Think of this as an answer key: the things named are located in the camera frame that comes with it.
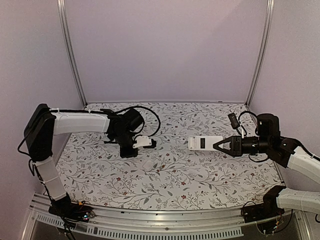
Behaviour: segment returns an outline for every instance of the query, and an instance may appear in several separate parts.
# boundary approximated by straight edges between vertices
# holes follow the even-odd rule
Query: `floral tablecloth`
[[[95,103],[90,110],[114,111],[136,103]],[[254,163],[217,151],[190,151],[188,136],[236,135],[228,119],[246,110],[243,104],[139,103],[154,110],[161,129],[155,149],[120,158],[117,144],[105,144],[105,134],[73,133],[57,163],[62,183],[74,201],[142,210],[199,210],[261,202],[281,180],[271,160]],[[143,134],[158,126],[156,118],[138,109],[145,119]],[[255,125],[248,114],[242,123],[250,135]]]

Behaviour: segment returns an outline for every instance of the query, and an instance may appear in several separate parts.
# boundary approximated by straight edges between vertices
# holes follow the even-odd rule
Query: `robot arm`
[[[267,157],[284,168],[296,170],[320,184],[320,159],[311,154],[300,141],[282,137],[279,119],[272,114],[257,118],[258,136],[231,136],[213,145],[213,148],[233,157],[243,154],[267,154]],[[237,118],[229,116],[232,127],[238,128]],[[274,186],[263,197],[263,203],[245,206],[242,215],[246,222],[270,218],[283,213],[283,208],[320,214],[320,192],[297,191],[285,186]]]
[[[65,133],[106,133],[120,146],[122,158],[136,157],[137,147],[155,147],[156,142],[146,136],[133,139],[133,131],[144,123],[138,111],[130,108],[124,114],[111,110],[59,110],[40,104],[24,130],[24,140],[33,168],[51,199],[49,212],[72,221],[88,221],[92,208],[72,203],[61,182],[52,158],[53,136]]]

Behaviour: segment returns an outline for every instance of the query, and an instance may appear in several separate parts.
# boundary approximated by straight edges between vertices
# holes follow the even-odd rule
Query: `wire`
[[[315,220],[318,224],[320,224],[320,221],[318,220],[318,214],[315,215],[314,220]]]
[[[316,159],[316,160],[320,161],[320,157],[318,157],[318,156],[314,155],[313,153],[311,153],[311,152],[302,144],[302,142],[300,142],[299,140],[294,139],[294,138],[291,138],[291,137],[286,137],[286,136],[284,136],[283,138],[298,141],[298,142],[299,142],[299,146],[300,146],[310,157],[312,157],[313,159]]]
[[[247,136],[247,131],[246,131],[245,127],[241,124],[241,121],[240,121],[240,117],[241,117],[243,114],[251,114],[251,115],[254,116],[255,118],[257,118],[257,115],[256,115],[254,112],[252,112],[252,111],[243,111],[243,112],[241,112],[240,115],[238,116],[238,122],[239,122],[240,126],[242,127],[242,129],[244,130],[244,136]],[[240,136],[242,136],[242,134],[240,133],[240,131],[238,130],[238,128],[236,129],[236,131],[238,132],[238,134],[239,134]]]
[[[254,116],[255,118],[257,118],[257,115],[252,112],[252,111],[243,111],[242,113],[240,113],[240,115],[238,116],[238,121],[240,121],[240,117],[243,115],[243,114],[251,114],[252,116]]]
[[[244,136],[244,137],[247,136],[247,130],[244,128],[244,126],[241,125],[241,127],[242,127],[242,129],[243,129],[243,131],[244,131],[243,136]],[[239,131],[239,127],[236,128],[236,131],[238,132],[238,134],[239,134],[240,136],[242,136],[242,133]]]
[[[149,112],[151,112],[155,117],[156,117],[156,119],[157,119],[157,121],[158,121],[158,127],[157,127],[157,129],[154,131],[154,133],[152,133],[151,135],[149,135],[148,137],[152,137],[152,136],[154,136],[154,135],[156,135],[158,132],[159,132],[159,129],[160,129],[160,127],[161,127],[161,121],[160,121],[160,118],[159,118],[159,116],[155,113],[155,111],[153,111],[152,109],[150,109],[150,108],[148,108],[148,107],[145,107],[145,106],[129,106],[129,107],[127,107],[127,108],[124,108],[124,109],[122,109],[122,110],[120,110],[120,111],[116,111],[116,112],[114,112],[115,114],[119,114],[119,113],[122,113],[122,112],[124,112],[124,111],[127,111],[127,110],[129,110],[129,109],[144,109],[144,110],[147,110],[147,111],[149,111]]]
[[[254,201],[247,201],[241,208],[241,216],[244,215],[244,207],[248,204],[248,203],[253,203],[254,205],[257,205]]]
[[[249,159],[252,161],[252,162],[254,162],[254,163],[256,163],[256,164],[258,164],[258,163],[263,163],[263,162],[265,162],[265,161],[267,161],[268,159],[269,159],[269,157],[267,157],[267,158],[265,158],[265,159],[263,159],[263,160],[259,160],[259,161],[255,161],[255,160],[253,160],[250,156],[254,156],[254,155],[248,155],[248,157],[249,157]]]
[[[313,159],[316,159],[318,161],[320,161],[320,157],[312,154],[311,152],[308,151],[308,149],[306,149],[306,147],[301,143],[301,148],[308,154],[310,155]]]
[[[265,236],[280,233],[280,232],[282,232],[283,230],[285,230],[285,229],[288,227],[288,225],[290,224],[291,219],[292,219],[292,216],[293,216],[293,213],[294,213],[294,210],[291,209],[291,214],[290,214],[289,221],[288,221],[288,222],[286,223],[286,225],[285,225],[283,228],[281,228],[279,231],[276,231],[276,230],[275,230],[275,231],[272,232],[272,233],[265,234],[265,233],[263,232],[264,230],[263,230],[263,229],[260,229],[260,226],[258,227],[258,224],[256,224],[256,228],[258,229],[258,231],[259,231],[261,234],[263,234],[263,235],[265,235]],[[269,231],[272,230],[272,229],[274,229],[274,227],[266,230],[265,232],[269,232]]]
[[[290,222],[291,222],[291,219],[292,219],[292,216],[293,216],[293,213],[294,213],[294,210],[293,209],[291,209],[291,214],[290,214],[290,218],[289,218],[289,221],[286,223],[286,225],[283,227],[283,228],[281,228],[279,231],[275,231],[274,233],[276,234],[276,233],[280,233],[280,232],[282,232],[283,230],[285,230],[287,227],[288,227],[288,225],[290,224]]]
[[[27,133],[27,135],[26,135],[26,136],[23,138],[23,140],[20,142],[20,144],[18,145],[17,150],[18,150],[19,153],[24,154],[24,155],[27,155],[28,157],[31,158],[31,156],[30,156],[29,153],[20,150],[21,146],[24,144],[24,142],[26,141],[26,139],[27,139],[27,137],[30,135],[30,133],[31,133],[31,130]]]

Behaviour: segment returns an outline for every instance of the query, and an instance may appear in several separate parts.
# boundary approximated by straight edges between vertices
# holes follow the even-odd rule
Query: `metal pole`
[[[266,53],[266,48],[267,48],[267,42],[269,38],[269,33],[270,33],[270,28],[271,28],[271,23],[272,23],[272,15],[274,12],[274,5],[275,1],[274,0],[268,0],[267,7],[266,7],[266,16],[265,16],[265,22],[264,22],[264,29],[263,29],[263,36],[262,36],[262,41],[261,41],[261,46],[260,46],[260,51],[258,55],[258,59],[255,65],[254,73],[253,73],[253,78],[249,90],[249,94],[246,98],[245,104],[250,107],[250,104],[252,103],[256,87],[258,84],[258,79],[259,75],[261,72],[261,68],[263,65],[265,53]]]
[[[67,21],[65,0],[57,0],[57,4],[58,4],[58,12],[59,12],[59,17],[60,17],[60,22],[61,22],[62,34],[63,34],[63,38],[64,38],[66,52],[68,54],[68,58],[69,58],[69,62],[70,62],[70,67],[71,67],[73,79],[75,82],[76,90],[79,94],[80,101],[81,101],[82,105],[85,107],[87,105],[87,100],[86,100],[85,93],[84,93],[84,90],[83,90],[83,87],[82,87],[82,84],[80,81],[80,75],[78,72],[76,59],[75,59],[74,51],[72,48],[69,27],[68,27],[68,21]]]

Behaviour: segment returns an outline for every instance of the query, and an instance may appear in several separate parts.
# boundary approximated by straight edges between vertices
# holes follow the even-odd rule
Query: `lavender wall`
[[[57,1],[0,1],[0,239],[22,233],[38,181],[28,157],[17,153],[39,103],[80,108],[62,36]],[[65,141],[55,139],[55,153]]]
[[[244,102],[266,7],[266,0],[66,1],[88,102]]]
[[[270,37],[251,105],[279,116],[283,136],[320,155],[320,1],[275,1]],[[288,187],[320,191],[307,177],[281,169]]]

